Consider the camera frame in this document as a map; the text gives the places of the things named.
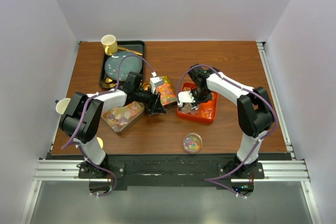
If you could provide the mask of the clear plastic jar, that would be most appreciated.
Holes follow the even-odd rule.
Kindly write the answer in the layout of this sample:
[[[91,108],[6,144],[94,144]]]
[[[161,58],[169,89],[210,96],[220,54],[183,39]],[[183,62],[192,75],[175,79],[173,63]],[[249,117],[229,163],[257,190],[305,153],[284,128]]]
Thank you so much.
[[[197,133],[189,133],[183,140],[183,148],[189,154],[196,154],[202,147],[202,138]]]

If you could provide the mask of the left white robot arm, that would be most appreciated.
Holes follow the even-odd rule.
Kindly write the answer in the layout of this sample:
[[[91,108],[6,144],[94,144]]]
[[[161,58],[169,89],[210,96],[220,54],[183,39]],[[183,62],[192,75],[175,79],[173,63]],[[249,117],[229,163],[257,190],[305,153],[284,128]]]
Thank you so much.
[[[100,118],[104,111],[135,101],[144,105],[147,115],[166,113],[161,103],[161,94],[156,90],[163,84],[162,77],[153,72],[147,90],[141,87],[141,82],[141,74],[129,72],[120,87],[115,86],[109,91],[95,94],[76,92],[61,115],[59,128],[70,137],[63,148],[75,143],[91,163],[90,171],[97,178],[105,177],[109,171],[109,165],[104,162],[106,153],[97,140]]]

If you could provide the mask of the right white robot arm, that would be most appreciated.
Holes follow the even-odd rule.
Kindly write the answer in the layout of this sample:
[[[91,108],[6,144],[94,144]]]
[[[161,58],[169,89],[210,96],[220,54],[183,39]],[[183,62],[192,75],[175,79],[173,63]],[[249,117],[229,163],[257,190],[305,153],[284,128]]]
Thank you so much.
[[[226,166],[228,172],[217,179],[232,174],[246,178],[257,163],[262,141],[273,133],[278,124],[267,90],[245,86],[207,65],[195,64],[187,74],[195,84],[191,90],[192,104],[195,106],[208,102],[213,92],[237,106],[242,141],[234,160]]]

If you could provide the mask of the metal candy scoop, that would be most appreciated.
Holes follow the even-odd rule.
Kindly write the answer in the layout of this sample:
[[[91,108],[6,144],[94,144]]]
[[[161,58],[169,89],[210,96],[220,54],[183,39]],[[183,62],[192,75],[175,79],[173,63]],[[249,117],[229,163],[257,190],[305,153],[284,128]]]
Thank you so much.
[[[184,114],[194,114],[199,109],[199,107],[200,107],[199,105],[195,105],[192,103],[185,103],[181,107],[181,112]]]

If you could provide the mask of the silver tin of popsicle candies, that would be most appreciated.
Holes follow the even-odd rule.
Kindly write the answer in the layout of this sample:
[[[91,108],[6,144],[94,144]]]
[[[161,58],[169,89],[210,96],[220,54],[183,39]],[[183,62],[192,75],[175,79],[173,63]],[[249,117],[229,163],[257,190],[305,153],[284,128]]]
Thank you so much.
[[[126,106],[106,110],[101,118],[115,133],[122,133],[143,113],[144,104],[134,101]]]

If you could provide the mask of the gold tin of gummy candies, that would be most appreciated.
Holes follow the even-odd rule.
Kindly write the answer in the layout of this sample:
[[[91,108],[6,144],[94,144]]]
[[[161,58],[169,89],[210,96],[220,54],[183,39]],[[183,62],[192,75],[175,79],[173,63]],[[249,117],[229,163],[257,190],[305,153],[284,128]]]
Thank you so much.
[[[160,99],[163,107],[169,110],[177,106],[177,98],[174,87],[168,76],[162,76],[163,84],[156,88],[156,91],[160,93]]]

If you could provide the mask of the orange box of lollipops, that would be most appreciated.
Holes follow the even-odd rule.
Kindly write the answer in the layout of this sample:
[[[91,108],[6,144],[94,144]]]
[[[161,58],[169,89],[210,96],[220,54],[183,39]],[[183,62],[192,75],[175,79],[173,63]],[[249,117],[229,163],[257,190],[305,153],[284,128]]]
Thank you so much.
[[[199,109],[194,114],[184,114],[181,112],[181,108],[177,107],[177,117],[180,119],[193,121],[203,124],[212,124],[215,120],[218,95],[212,92],[213,99],[206,103],[201,103]]]

